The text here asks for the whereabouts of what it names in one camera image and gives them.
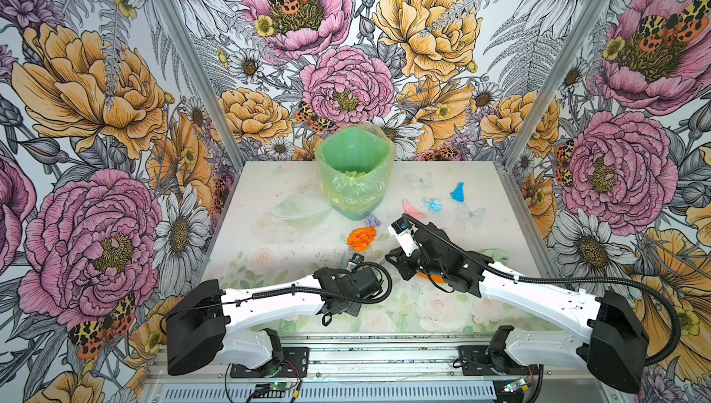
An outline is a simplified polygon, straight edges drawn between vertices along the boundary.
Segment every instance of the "orange crumpled paper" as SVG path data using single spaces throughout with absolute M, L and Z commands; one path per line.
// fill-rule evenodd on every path
M 360 252 L 368 248 L 371 242 L 375 239 L 375 228 L 355 229 L 348 237 L 348 245 L 353 250 Z

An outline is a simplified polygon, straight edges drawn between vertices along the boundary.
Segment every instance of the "white butterfly decoration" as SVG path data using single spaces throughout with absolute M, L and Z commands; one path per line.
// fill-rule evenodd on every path
M 413 183 L 413 187 L 420 187 L 421 185 L 425 185 L 426 187 L 431 187 L 434 185 L 434 182 L 432 182 L 432 172 L 428 171 L 427 173 L 424 174 L 424 178 L 421 178 L 415 174 L 407 174 L 407 177 L 410 179 L 410 182 Z
M 477 225 L 481 225 L 484 222 L 484 217 L 486 216 L 486 208 L 480 207 L 475 209 L 475 211 L 469 210 L 469 206 L 464 203 L 459 203 L 459 218 L 462 220 L 468 220 L 471 218 Z

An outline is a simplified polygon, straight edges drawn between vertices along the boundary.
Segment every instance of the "pink paper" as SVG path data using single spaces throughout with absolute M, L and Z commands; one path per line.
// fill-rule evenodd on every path
M 407 202 L 407 200 L 403 201 L 403 209 L 404 212 L 407 213 L 408 215 L 412 216 L 416 220 L 422 220 L 422 218 L 427 218 L 427 215 L 424 213 L 418 211 L 416 208 L 414 208 L 410 203 Z

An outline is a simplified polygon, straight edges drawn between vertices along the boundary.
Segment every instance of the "green trash bin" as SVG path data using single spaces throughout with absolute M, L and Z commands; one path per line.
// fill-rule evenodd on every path
M 372 124 L 346 127 L 316 149 L 318 182 L 325 200 L 360 221 L 378 207 L 393 171 L 395 144 Z

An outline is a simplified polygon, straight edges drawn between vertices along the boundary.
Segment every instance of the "table surface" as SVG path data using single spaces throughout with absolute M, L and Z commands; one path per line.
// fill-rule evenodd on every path
M 425 177 L 434 184 L 413 185 L 407 176 Z M 474 211 L 485 208 L 481 224 L 462 219 L 459 203 L 449 195 L 464 182 L 464 203 Z M 316 163 L 247 162 L 225 213 L 203 280 L 218 279 L 220 287 L 248 289 L 288 282 L 323 266 L 340 267 L 353 250 L 346 245 L 351 232 L 365 227 L 335 210 L 325 221 L 298 230 L 271 217 L 271 209 L 302 189 L 318 188 Z M 430 212 L 423 199 L 437 198 L 442 211 Z M 427 214 L 463 248 L 484 252 L 522 274 L 538 276 L 526 240 L 491 162 L 395 162 L 383 202 L 373 212 L 380 221 L 375 241 L 361 252 L 367 261 L 382 262 L 393 276 L 393 292 L 382 303 L 363 306 L 358 318 L 333 317 L 323 327 L 321 316 L 276 320 L 260 327 L 280 333 L 461 333 L 492 332 L 502 324 L 528 330 L 555 330 L 544 320 L 508 304 L 479 299 L 467 293 L 445 293 L 418 276 L 401 280 L 383 256 L 397 247 L 387 226 L 403 213 L 403 200 Z

